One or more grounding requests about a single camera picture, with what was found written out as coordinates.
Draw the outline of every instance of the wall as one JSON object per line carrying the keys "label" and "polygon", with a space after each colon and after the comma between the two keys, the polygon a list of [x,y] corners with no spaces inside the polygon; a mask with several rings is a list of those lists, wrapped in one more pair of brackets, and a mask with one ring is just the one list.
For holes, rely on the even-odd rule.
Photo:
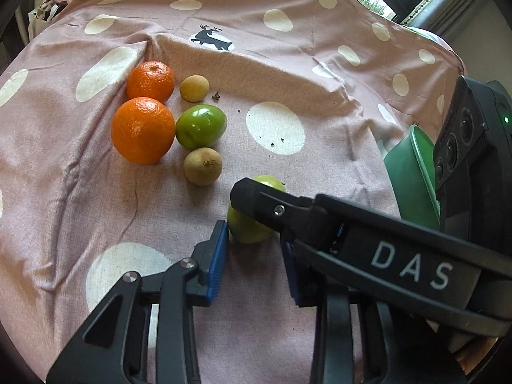
{"label": "wall", "polygon": [[448,43],[471,78],[498,80],[512,94],[512,30],[492,0]]}

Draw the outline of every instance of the orange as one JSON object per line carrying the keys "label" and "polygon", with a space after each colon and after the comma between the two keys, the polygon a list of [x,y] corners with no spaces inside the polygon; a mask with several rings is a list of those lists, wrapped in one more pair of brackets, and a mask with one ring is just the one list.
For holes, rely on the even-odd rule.
{"label": "orange", "polygon": [[126,101],[112,119],[112,144],[132,163],[158,162],[171,148],[175,132],[171,112],[151,98]]}
{"label": "orange", "polygon": [[165,102],[174,91],[174,73],[162,62],[144,62],[137,66],[126,83],[128,99],[149,97]]}

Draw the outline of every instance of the pink tablecloth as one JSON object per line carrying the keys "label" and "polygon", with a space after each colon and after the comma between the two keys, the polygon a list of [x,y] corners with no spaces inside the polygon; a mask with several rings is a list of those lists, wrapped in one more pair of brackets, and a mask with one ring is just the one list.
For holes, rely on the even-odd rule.
{"label": "pink tablecloth", "polygon": [[[125,78],[144,60],[220,90],[214,185],[186,182],[178,143],[155,166],[112,147]],[[461,71],[356,0],[73,1],[0,78],[2,324],[45,377],[116,279],[190,255],[246,176],[398,215],[382,155],[413,122],[437,136]],[[167,106],[177,118],[191,104],[175,91]],[[314,310],[293,305],[277,238],[231,246],[196,332],[204,383],[307,382]]]}

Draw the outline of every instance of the deer print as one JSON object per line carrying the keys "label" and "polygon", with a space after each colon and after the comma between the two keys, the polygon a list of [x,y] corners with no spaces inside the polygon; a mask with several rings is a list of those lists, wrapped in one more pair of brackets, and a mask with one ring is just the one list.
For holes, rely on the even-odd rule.
{"label": "deer print", "polygon": [[218,51],[224,49],[225,51],[229,50],[229,47],[233,44],[232,42],[224,42],[223,40],[216,39],[212,37],[213,32],[222,32],[221,28],[207,28],[208,25],[203,26],[201,24],[201,31],[196,34],[196,38],[192,39],[191,42],[199,42],[199,44],[214,44]]}

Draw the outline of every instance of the green fruit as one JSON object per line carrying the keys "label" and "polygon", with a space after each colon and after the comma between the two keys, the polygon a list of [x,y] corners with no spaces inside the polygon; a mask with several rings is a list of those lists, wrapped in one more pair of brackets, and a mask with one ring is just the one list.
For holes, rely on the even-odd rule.
{"label": "green fruit", "polygon": [[[286,191],[283,183],[268,174],[262,174],[252,179],[263,183],[264,185],[278,189],[281,192]],[[235,240],[242,244],[259,243],[260,241],[270,238],[274,232],[265,225],[260,224],[252,218],[240,213],[231,205],[229,205],[227,209],[227,225]]]}
{"label": "green fruit", "polygon": [[199,104],[176,122],[176,140],[188,150],[213,146],[227,127],[226,114],[213,105]]}

